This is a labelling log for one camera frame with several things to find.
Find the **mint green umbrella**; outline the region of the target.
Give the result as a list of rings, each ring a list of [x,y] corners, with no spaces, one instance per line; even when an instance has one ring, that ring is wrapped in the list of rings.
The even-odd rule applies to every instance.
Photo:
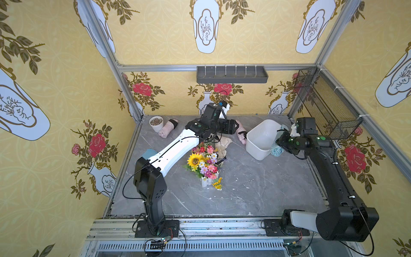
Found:
[[[284,150],[277,144],[274,143],[271,147],[271,155],[275,157],[281,156],[281,154],[284,152]]]

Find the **beige umbrella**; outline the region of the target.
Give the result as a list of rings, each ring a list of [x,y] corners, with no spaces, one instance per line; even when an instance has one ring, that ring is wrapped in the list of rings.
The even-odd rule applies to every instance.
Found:
[[[215,150],[217,151],[218,159],[223,159],[227,155],[227,148],[232,143],[232,139],[228,137],[221,137],[220,141],[215,143]]]

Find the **light pink umbrella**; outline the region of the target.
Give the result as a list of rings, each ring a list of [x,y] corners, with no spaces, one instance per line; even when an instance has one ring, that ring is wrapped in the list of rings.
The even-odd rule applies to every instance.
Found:
[[[161,138],[167,138],[168,135],[178,126],[179,121],[177,119],[170,119],[166,124],[160,129],[158,135]]]

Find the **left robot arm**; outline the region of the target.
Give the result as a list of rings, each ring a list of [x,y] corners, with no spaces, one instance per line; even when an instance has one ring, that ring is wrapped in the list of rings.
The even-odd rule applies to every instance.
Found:
[[[235,134],[239,124],[226,116],[230,104],[210,103],[204,113],[187,123],[180,135],[157,154],[136,161],[133,184],[144,204],[144,229],[158,237],[168,226],[162,198],[167,191],[165,176],[187,152],[198,144],[213,140],[218,134]]]

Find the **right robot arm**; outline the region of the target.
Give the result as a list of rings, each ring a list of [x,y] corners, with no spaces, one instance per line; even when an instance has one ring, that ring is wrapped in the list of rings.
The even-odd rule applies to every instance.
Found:
[[[303,151],[317,170],[326,191],[329,208],[323,213],[290,211],[291,225],[317,232],[326,241],[364,242],[379,220],[375,208],[367,207],[351,186],[329,137],[306,134],[292,137],[283,132],[277,144],[286,152]]]

